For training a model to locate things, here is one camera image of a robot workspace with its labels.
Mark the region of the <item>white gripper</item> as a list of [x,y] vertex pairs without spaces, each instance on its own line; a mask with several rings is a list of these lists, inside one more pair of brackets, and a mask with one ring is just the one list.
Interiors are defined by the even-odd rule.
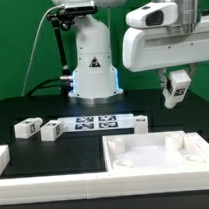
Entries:
[[192,78],[196,63],[209,61],[209,20],[202,20],[190,34],[171,35],[165,27],[129,28],[123,39],[123,65],[132,72],[158,69],[163,89],[169,66],[191,63],[187,73]]

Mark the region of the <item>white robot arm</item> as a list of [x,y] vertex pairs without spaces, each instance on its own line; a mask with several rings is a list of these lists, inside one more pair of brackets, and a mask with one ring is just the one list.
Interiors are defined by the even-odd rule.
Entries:
[[[93,13],[126,0],[51,1],[59,9],[60,23],[72,20],[76,27],[78,63],[70,97],[96,102],[120,95],[109,28],[94,19]],[[123,65],[132,72],[209,60],[202,39],[209,31],[209,19],[199,15],[199,0],[151,0],[128,13],[125,22],[129,29],[123,37]]]

